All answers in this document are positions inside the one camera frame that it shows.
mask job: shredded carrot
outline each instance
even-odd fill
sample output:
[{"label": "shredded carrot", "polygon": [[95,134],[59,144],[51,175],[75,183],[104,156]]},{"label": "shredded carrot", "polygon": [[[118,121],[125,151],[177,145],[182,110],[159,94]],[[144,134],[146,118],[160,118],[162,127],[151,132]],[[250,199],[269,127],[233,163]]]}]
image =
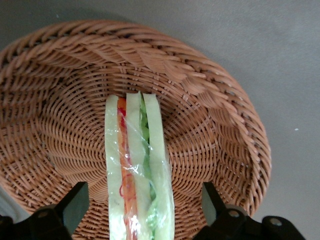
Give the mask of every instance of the shredded carrot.
[{"label": "shredded carrot", "polygon": [[124,199],[126,240],[137,240],[137,195],[128,145],[126,99],[122,97],[119,97],[117,102],[117,121],[119,125],[118,142],[122,175],[122,185],[119,192]]}]

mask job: gray surface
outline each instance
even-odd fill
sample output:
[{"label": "gray surface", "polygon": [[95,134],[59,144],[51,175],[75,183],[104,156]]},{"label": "gray surface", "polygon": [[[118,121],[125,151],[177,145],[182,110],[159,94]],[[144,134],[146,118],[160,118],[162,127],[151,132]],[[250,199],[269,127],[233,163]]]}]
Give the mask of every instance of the gray surface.
[{"label": "gray surface", "polygon": [[1,1],[0,49],[40,27],[78,19],[144,24],[226,68],[268,134],[273,169],[254,218],[279,215],[320,235],[320,1]]}]

